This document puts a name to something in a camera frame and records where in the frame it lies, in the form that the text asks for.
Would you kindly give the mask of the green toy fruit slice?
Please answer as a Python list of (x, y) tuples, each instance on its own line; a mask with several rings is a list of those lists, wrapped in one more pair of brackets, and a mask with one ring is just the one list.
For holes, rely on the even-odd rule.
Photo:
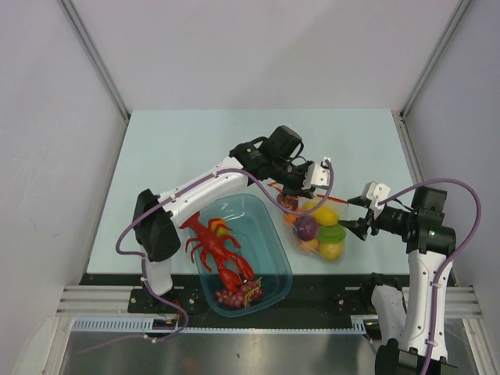
[(316, 235), (316, 240), (321, 244), (337, 244), (343, 242), (346, 232), (343, 226), (320, 226)]

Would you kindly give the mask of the purple toy onion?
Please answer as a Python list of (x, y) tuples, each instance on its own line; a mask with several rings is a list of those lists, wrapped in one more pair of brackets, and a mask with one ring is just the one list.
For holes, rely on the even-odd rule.
[(312, 216), (300, 216), (294, 223), (294, 233), (303, 241), (315, 239), (319, 228), (320, 225)]

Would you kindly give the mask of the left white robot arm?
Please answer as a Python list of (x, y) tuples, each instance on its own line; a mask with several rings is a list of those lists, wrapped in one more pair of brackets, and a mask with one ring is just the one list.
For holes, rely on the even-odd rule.
[(256, 180), (272, 179), (288, 194), (312, 196), (310, 173), (315, 163), (298, 161), (302, 149), (302, 138), (289, 127), (279, 126), (269, 137), (236, 145), (209, 172), (186, 184), (159, 195), (149, 189), (139, 194), (134, 235), (145, 257), (149, 307), (161, 313), (172, 305), (171, 258), (181, 246), (180, 225), (200, 209)]

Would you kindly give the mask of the clear zip top bag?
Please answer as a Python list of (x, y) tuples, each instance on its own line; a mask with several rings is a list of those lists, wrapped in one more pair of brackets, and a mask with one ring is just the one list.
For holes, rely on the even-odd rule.
[(277, 182), (269, 187), (277, 191), (277, 202), (293, 213), (283, 215), (284, 223), (291, 230), (298, 250), (326, 262), (337, 262), (345, 253), (346, 229), (339, 221), (348, 213), (349, 204), (342, 199), (329, 197), (322, 205), (322, 195), (312, 199), (285, 195)]

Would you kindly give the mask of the toy orange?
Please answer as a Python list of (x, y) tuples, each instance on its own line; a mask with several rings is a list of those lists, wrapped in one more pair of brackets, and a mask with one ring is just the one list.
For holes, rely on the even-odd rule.
[(293, 213), (285, 213), (284, 214), (284, 222), (287, 225), (292, 226), (295, 221), (302, 215), (302, 212), (300, 210), (295, 211)]

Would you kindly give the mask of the dark red toy fruit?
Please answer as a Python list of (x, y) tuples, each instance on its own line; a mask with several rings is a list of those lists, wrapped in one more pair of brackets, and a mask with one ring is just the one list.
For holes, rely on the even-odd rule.
[(297, 197), (292, 195), (286, 195), (284, 193), (279, 193), (277, 196), (277, 202), (284, 208), (296, 211), (299, 208), (299, 200)]

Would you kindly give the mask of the yellow toy mango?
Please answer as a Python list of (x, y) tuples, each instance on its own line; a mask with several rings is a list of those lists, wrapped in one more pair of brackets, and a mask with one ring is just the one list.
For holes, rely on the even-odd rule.
[(318, 253), (320, 256), (327, 261), (336, 261), (344, 255), (345, 243), (343, 241), (328, 244), (320, 243), (318, 246)]
[[(308, 200), (302, 204), (304, 211), (315, 209), (319, 200)], [(320, 226), (332, 227), (338, 224), (338, 214), (327, 203), (323, 203), (318, 209), (309, 213)]]

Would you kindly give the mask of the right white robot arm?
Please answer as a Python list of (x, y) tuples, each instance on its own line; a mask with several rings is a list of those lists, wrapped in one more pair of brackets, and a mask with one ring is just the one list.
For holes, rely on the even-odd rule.
[(361, 288), (360, 303), (376, 313), (381, 333), (374, 371), (377, 374), (456, 374), (445, 342), (448, 259), (455, 251), (455, 231), (443, 224), (446, 191), (416, 189), (410, 210), (383, 204), (390, 188), (369, 182), (349, 203), (367, 209), (357, 220), (340, 224), (366, 240), (380, 231), (399, 236), (406, 245), (409, 291), (393, 277), (372, 273)]

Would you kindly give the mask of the toy peach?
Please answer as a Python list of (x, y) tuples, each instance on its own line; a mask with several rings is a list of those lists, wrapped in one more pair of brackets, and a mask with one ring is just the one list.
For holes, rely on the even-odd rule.
[(319, 242), (316, 239), (310, 241), (298, 240), (298, 247), (304, 253), (316, 252), (319, 246)]

